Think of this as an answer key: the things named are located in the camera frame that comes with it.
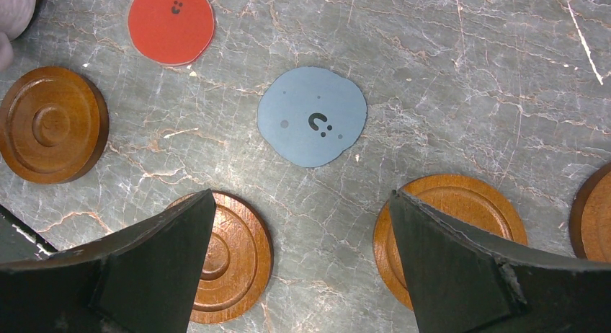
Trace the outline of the glossy wooden ridged coaster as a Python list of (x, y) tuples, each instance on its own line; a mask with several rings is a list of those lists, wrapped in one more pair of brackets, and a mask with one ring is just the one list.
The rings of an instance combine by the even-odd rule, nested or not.
[(27, 181), (72, 182), (97, 163), (109, 129), (107, 104), (92, 81), (59, 66), (36, 68), (1, 103), (1, 156)]

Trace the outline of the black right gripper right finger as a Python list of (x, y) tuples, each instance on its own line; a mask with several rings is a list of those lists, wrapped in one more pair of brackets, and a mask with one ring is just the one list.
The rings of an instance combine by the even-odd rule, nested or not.
[(420, 332), (608, 332), (610, 265), (533, 249), (404, 191), (388, 200)]

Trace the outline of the red round coaster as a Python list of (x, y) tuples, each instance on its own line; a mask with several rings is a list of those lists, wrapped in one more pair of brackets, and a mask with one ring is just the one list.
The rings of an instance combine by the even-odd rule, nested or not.
[(183, 66), (211, 44), (215, 15), (208, 0), (132, 0), (127, 26), (140, 54), (164, 66)]

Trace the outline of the blue round coaster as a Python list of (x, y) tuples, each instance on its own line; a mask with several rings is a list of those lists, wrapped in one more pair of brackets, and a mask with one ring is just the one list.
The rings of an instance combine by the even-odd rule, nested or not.
[(281, 157), (304, 168), (335, 160), (357, 141), (366, 119), (367, 103), (354, 82), (310, 66), (277, 77), (257, 109), (264, 140)]

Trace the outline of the lilac ceramic mug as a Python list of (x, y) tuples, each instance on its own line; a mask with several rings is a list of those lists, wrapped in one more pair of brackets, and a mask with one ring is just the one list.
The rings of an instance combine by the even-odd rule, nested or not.
[(26, 30), (36, 3), (37, 0), (1, 0), (1, 71), (11, 65), (14, 57), (11, 41)]

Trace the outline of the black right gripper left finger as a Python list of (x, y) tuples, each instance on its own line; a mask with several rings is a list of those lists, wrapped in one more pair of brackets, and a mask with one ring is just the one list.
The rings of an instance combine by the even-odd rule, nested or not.
[(185, 332), (213, 229), (210, 190), (87, 244), (1, 265), (3, 332)]

